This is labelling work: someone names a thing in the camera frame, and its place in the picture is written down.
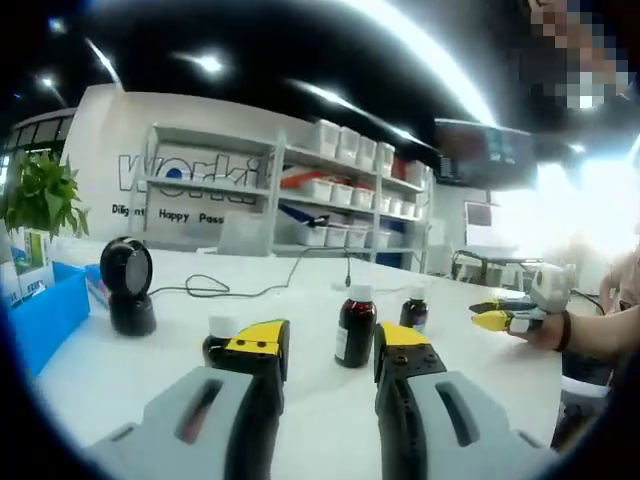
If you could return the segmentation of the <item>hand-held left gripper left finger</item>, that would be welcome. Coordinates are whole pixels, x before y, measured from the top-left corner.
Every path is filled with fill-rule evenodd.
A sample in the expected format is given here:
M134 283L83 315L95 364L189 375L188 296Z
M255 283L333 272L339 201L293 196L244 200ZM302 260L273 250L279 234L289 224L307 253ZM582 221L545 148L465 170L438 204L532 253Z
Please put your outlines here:
M267 479L284 411L290 323L209 334L204 364L88 447L109 479Z

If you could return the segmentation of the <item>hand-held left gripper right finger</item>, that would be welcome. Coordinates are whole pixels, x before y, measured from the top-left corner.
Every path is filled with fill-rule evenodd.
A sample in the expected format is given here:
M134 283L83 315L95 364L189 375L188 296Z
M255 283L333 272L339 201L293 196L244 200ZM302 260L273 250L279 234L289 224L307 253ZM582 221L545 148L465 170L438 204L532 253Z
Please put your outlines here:
M381 322L374 333L375 412L385 479L534 479L556 453L514 430L504 408L429 339Z

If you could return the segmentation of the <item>person's right hand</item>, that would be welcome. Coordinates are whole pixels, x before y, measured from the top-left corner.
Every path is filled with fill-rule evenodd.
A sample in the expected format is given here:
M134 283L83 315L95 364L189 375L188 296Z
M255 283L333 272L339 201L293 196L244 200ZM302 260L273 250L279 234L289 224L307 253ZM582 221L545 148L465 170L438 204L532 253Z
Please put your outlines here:
M561 343L564 320L561 314L546 315L539 328L519 337L541 350L555 350Z

